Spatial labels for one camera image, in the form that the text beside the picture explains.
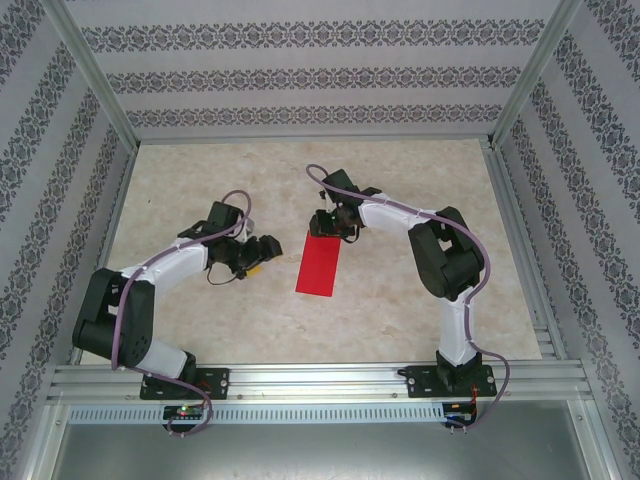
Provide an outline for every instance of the cable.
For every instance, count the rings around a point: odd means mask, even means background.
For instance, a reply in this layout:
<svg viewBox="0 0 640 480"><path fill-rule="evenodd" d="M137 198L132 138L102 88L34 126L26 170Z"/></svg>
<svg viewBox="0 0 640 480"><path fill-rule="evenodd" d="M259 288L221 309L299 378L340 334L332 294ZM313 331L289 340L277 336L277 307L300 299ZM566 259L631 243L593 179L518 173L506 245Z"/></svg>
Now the cable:
<svg viewBox="0 0 640 480"><path fill-rule="evenodd" d="M238 277L232 277L231 279L227 280L226 282L213 283L209 278L211 276L211 267L209 267L209 272L207 273L207 282L209 282L209 285L213 285L213 286L217 287L217 286L220 286L220 285L226 285L226 284L231 283L234 280L238 279Z"/></svg>
<svg viewBox="0 0 640 480"><path fill-rule="evenodd" d="M169 422L167 423L167 430L169 431L169 435L171 435L172 437L184 438L184 437L188 437L189 435L198 433L200 430L206 427L207 424L211 421L211 418L213 417L213 404L211 403L211 397L209 397L209 395L207 395L207 393L204 390L201 390L198 387L191 385L190 383L183 382L182 380L178 380L177 378L165 377L164 375L148 372L141 368L132 367L131 370L138 373L142 373L143 375L146 375L151 378L155 378L157 380L162 380L163 382L169 382L169 383L173 383L174 385L178 385L180 387L188 388L189 390L194 391L198 395L202 396L202 399L203 399L202 406L204 407L205 403L207 405L207 418L205 418L204 422L200 423L199 425L196 425L188 432L176 432L174 430L171 430L171 424L178 417L171 417L169 419Z"/></svg>
<svg viewBox="0 0 640 480"><path fill-rule="evenodd" d="M348 244L356 243L360 238L360 227L356 226L355 238L353 240L349 240L349 237L340 237L340 238L342 238Z"/></svg>
<svg viewBox="0 0 640 480"><path fill-rule="evenodd" d="M222 230L221 232L208 235L206 237L197 238L195 240L190 240L188 242L181 243L178 245L173 245L167 248L166 250L158 253L157 255L154 255L146 262L144 262L140 266L140 268L138 268L135 272L133 272L133 274L129 277L129 279L127 280L127 283L125 283L124 288L122 289L122 293L120 294L120 302L118 303L118 312L116 314L116 321L115 321L115 326L113 330L113 345L111 346L111 369L112 370L116 370L118 368L118 353L120 352L120 332L122 331L122 317L124 315L124 307L127 302L127 296L129 295L129 290L131 290L131 285L133 285L133 282L135 282L136 278L138 278L142 274L142 272L144 272L147 268L150 268L156 262L163 259L167 255L177 250L180 250L182 248L188 248L193 245L215 240L216 238L224 237L225 235L233 232L239 226L242 226L247 221L247 219L249 218L249 214L251 213L251 197L244 190L232 190L229 193L227 193L224 197L222 197L222 202L224 203L224 201L227 200L231 195L235 195L235 194L244 195L244 197L247 199L247 211L244 214L244 216L240 218L240 220L238 220L233 226L225 230ZM198 395L201 395L204 401L207 403L207 406L208 406L207 418L205 419L204 422L202 422L200 425L197 425L196 427L191 429L189 432L184 432L184 433L174 432L173 430L171 430L172 420L170 420L169 424L167 425L167 429L169 430L169 435L171 435L172 437L174 436L186 437L188 435L193 435L194 433L204 428L211 421L211 417L213 416L213 404L211 403L211 398L209 398L209 395L207 395L205 391L199 389L198 387L194 387L193 385L190 385L186 382L183 382L182 380L178 380L177 378L165 377L163 375L148 372L140 368L133 368L132 370L135 370L136 372L140 372L143 375L148 375L152 378L157 378L165 382L173 383L175 385L188 388L189 390L196 392Z"/></svg>
<svg viewBox="0 0 640 480"><path fill-rule="evenodd" d="M471 386L471 401L467 404L468 407L473 405L473 412L471 412L469 415L471 416L471 418L469 420L454 420L452 417L459 417L459 414L456 414L455 412L451 412L449 415L445 415L446 417L446 422L445 422L445 426L447 425L454 425L458 428L462 428L464 431L466 431L466 428L473 425L476 421L477 415L478 415L478 404L477 404L477 399L478 399L478 387L476 387L476 384L474 383Z"/></svg>
<svg viewBox="0 0 640 480"><path fill-rule="evenodd" d="M360 200L366 200L368 202L375 202L383 205L384 204L391 205L392 207L396 207L412 215L417 215L417 216L426 218L428 220L435 220L437 222L444 223L445 225L449 225L450 227L453 227L459 232L466 235L476 245L476 247L478 247L478 250L480 250L480 253L482 254L482 257L484 259L485 273L480 283L471 291L471 293L467 296L467 298L464 301L464 307L465 307L464 308L464 334L467 339L467 342L469 342L469 345L471 345L471 348L473 348L476 352L481 353L482 355L487 355L489 357L497 358L498 360L500 360L504 364L505 372L504 372L504 383L502 384L502 387L498 391L496 398L493 400L491 405L487 407L486 411L484 412L484 415L482 415L479 419L477 419L475 423L466 427L466 430L471 430L473 428L476 428L478 425L482 424L482 422L496 408L496 406L498 405L498 402L504 395L504 392L507 390L507 385L509 384L509 379L511 378L511 366L509 365L509 362L507 361L507 359L504 356L500 355L499 353L490 352L488 350L484 350L483 348L478 347L473 341L473 338L471 338L470 303L473 297L475 297L480 292L480 290L482 290L485 287L485 285L489 281L489 277L491 276L491 262L489 260L489 254L487 253L487 249L484 247L484 245L482 244L482 242L478 237L476 237L471 231L469 231L469 229L465 228L459 223L449 220L448 218L434 215L432 213L427 213L422 210L416 210L415 208L408 207L406 205L395 202L393 200L382 200L379 198L362 195L361 193L350 192L349 190L344 190L342 188L334 187L332 185L329 185L323 182L318 177L316 177L313 173L311 173L311 170L314 168L323 172L325 176L328 176L327 170L324 167L320 165L316 165L314 163L310 163L309 165L307 165L307 168L306 168L307 175L309 175L309 177L311 177L311 179L314 182L321 185L322 188L324 188L325 190L331 190L336 193L348 195L350 197L358 198Z"/></svg>

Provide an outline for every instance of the robotic arm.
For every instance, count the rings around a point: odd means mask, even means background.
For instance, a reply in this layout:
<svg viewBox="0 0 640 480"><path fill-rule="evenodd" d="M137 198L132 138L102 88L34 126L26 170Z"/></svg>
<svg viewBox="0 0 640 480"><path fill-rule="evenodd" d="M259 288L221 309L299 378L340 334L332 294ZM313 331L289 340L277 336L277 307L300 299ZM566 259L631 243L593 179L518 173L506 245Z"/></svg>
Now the robotic arm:
<svg viewBox="0 0 640 480"><path fill-rule="evenodd" d="M482 363L481 354L467 340L464 320L464 302L479 283L484 268L482 254L469 238L451 226L425 220L387 204L391 199L376 188L360 191L344 170L328 175L323 182L374 200L357 199L332 190L321 192L327 208L317 210L312 217L311 235L338 236L349 241L354 235L357 239L360 229L369 227L409 238L420 280L440 299L442 327L436 352L438 377L453 391L472 377ZM438 212L423 211L466 227L462 215L453 207ZM448 248L443 246L446 242L450 242ZM473 335L473 304L470 306L470 329Z"/></svg>
<svg viewBox="0 0 640 480"><path fill-rule="evenodd" d="M229 267L234 279L272 258L282 255L280 243L270 235L252 236L250 219L226 236L204 243L191 240L211 236L238 224L244 213L237 207L214 202L207 220L201 220L178 234L173 252L159 258L150 267L145 263L112 271L102 268L89 282L73 332L73 344L103 358L110 359L116 321L127 280L143 268L132 284L122 314L118 364L138 368L164 377L193 384L196 379L195 357L153 338L154 304L174 286L214 263ZM191 243L180 248L180 245Z"/></svg>

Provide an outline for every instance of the gray floor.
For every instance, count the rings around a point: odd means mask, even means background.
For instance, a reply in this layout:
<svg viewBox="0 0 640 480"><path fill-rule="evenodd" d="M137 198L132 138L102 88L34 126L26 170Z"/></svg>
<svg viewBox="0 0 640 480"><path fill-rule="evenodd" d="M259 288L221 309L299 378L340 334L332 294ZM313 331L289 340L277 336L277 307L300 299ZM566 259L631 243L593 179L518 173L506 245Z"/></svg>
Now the gray floor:
<svg viewBox="0 0 640 480"><path fill-rule="evenodd" d="M588 478L564 402L503 403L467 435L439 424L67 427L56 480Z"/></svg>

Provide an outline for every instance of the wall panel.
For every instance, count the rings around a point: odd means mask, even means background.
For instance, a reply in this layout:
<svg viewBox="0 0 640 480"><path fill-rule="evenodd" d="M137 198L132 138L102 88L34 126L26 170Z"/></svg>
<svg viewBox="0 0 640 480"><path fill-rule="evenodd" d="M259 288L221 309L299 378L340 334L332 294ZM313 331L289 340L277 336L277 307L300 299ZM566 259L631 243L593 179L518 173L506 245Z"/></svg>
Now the wall panel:
<svg viewBox="0 0 640 480"><path fill-rule="evenodd" d="M638 4L585 1L501 146L556 320L640 478Z"/></svg>
<svg viewBox="0 0 640 480"><path fill-rule="evenodd" d="M18 474L129 155L40 4L0 2L0 479Z"/></svg>
<svg viewBox="0 0 640 480"><path fill-rule="evenodd" d="M488 134L556 4L67 3L143 140Z"/></svg>

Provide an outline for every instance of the yellow object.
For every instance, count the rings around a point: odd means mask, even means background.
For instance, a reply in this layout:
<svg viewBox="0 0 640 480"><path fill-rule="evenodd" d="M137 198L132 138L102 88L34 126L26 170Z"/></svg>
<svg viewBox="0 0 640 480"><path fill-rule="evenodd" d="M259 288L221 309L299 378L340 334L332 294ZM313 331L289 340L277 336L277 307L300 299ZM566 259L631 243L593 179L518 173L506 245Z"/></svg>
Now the yellow object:
<svg viewBox="0 0 640 480"><path fill-rule="evenodd" d="M247 277L253 277L256 273L260 273L262 271L262 267L257 265L253 267L251 270L247 271Z"/></svg>

